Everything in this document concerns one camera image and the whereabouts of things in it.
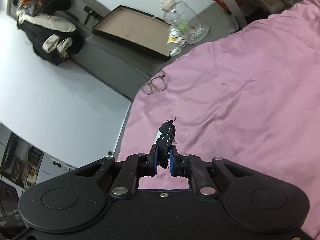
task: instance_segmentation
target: white bottle cap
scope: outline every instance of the white bottle cap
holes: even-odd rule
[[[169,55],[171,57],[177,56],[178,54],[180,54],[181,52],[181,48],[176,47],[175,49],[171,50],[171,52],[169,53]]]
[[[160,9],[163,11],[168,11],[172,5],[176,3],[175,0],[161,0]]]

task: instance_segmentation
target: black fabric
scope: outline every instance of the black fabric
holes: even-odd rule
[[[66,49],[66,52],[68,52],[69,55],[78,54],[83,46],[83,38],[78,33],[78,31],[74,32],[59,32],[51,29],[44,28],[42,26],[32,24],[28,21],[24,21],[22,24],[19,24],[19,21],[17,23],[18,29],[23,30],[29,40],[32,42],[33,45],[33,51],[42,59],[47,60],[55,65],[59,65],[64,61],[64,58],[62,58],[57,51],[57,49],[54,49],[52,52],[47,53],[42,49],[43,43],[53,34],[56,34],[60,37],[59,43],[66,38],[72,38],[72,45]]]
[[[168,167],[170,149],[172,148],[172,143],[174,142],[174,135],[176,133],[176,128],[173,125],[173,120],[163,123],[159,131],[161,136],[157,139],[156,145],[158,145],[158,165],[166,169]]]
[[[41,2],[41,11],[49,15],[54,15],[56,11],[67,11],[71,6],[71,0],[41,0]]]

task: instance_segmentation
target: label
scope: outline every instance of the label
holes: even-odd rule
[[[176,37],[169,37],[167,43],[175,42],[177,40]]]
[[[179,38],[181,36],[181,33],[176,29],[176,28],[171,28],[169,31],[169,38],[174,37],[174,38]]]
[[[162,132],[160,132],[160,131],[158,130],[157,135],[156,135],[156,138],[155,138],[155,141],[153,142],[153,144],[155,144],[155,143],[157,142],[157,140],[160,138],[161,135],[162,135]]]

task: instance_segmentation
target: clothing pile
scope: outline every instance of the clothing pile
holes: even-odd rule
[[[66,11],[71,0],[11,0],[17,7],[17,27],[32,42],[33,51],[42,59],[55,65],[78,54],[84,40],[74,24],[56,11]]]
[[[83,38],[74,24],[67,19],[45,14],[29,16],[17,10],[17,27],[24,30],[32,42],[33,51],[42,59],[59,65],[70,55],[78,54],[83,46]]]

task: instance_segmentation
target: metal pin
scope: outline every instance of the metal pin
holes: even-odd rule
[[[216,190],[213,187],[203,187],[200,189],[200,193],[202,195],[213,195],[214,193],[216,193]]]
[[[169,197],[169,193],[166,193],[166,192],[160,193],[160,197]]]
[[[126,187],[115,187],[112,190],[112,193],[116,195],[124,195],[128,193],[128,189]]]

